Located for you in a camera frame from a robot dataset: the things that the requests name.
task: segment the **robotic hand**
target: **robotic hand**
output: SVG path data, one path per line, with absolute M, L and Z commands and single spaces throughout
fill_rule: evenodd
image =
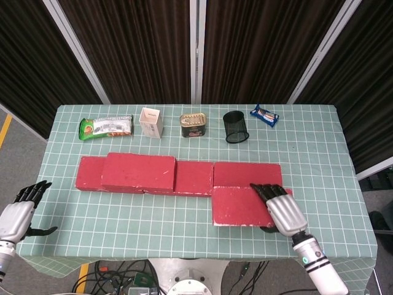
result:
M 22 189 L 12 204 L 6 206 L 0 215 L 0 282 L 6 275 L 7 268 L 15 256 L 17 243 L 25 237 L 45 236 L 57 227 L 47 230 L 32 229 L 31 219 L 45 190 L 52 183 L 45 180 Z
M 292 238 L 292 247 L 322 295 L 347 295 L 349 291 L 321 250 L 318 241 L 306 234 L 307 220 L 294 198 L 278 185 L 250 184 L 266 204 L 277 230 Z

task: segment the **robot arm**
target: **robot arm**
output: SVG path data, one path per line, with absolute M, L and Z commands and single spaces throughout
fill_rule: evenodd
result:
M 325 256 L 318 241 L 306 234 L 305 219 L 294 198 L 278 185 L 250 184 L 266 204 L 277 230 L 292 238 L 292 247 L 322 295 L 347 295 L 349 291 Z
M 0 282 L 2 282 L 8 266 L 15 256 L 17 243 L 25 237 L 49 235 L 57 229 L 57 227 L 52 227 L 42 230 L 30 227 L 34 211 L 45 190 L 51 184 L 41 181 L 25 187 L 17 194 L 14 202 L 7 205 L 0 215 Z

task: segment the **green grid tablecloth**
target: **green grid tablecloth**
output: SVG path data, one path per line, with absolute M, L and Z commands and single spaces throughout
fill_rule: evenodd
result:
M 290 241 L 257 227 L 214 227 L 209 198 L 81 192 L 75 180 L 82 155 L 108 152 L 173 155 L 178 160 L 279 163 L 309 231 L 319 240 L 353 294 L 362 294 L 375 265 L 377 244 L 334 106 L 266 105 L 280 115 L 271 128 L 249 115 L 254 105 L 155 105 L 162 139 L 142 135 L 142 105 L 61 106 L 38 180 L 53 182 L 33 227 L 59 229 L 27 238 L 18 252 L 55 277 L 98 259 L 211 258 L 263 260 L 295 257 Z M 245 114 L 250 137 L 227 144 L 222 116 Z M 181 137 L 181 114 L 203 112 L 205 136 Z M 78 139 L 83 118 L 134 115 L 134 135 Z

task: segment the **small white box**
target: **small white box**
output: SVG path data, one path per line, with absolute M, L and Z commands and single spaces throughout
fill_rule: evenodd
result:
M 163 125 L 160 110 L 142 108 L 139 123 L 141 124 L 143 134 L 148 137 L 161 138 Z

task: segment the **tin can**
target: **tin can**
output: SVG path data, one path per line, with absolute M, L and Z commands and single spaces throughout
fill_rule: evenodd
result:
M 180 126 L 183 137 L 202 136 L 206 132 L 206 115 L 203 113 L 181 115 Z

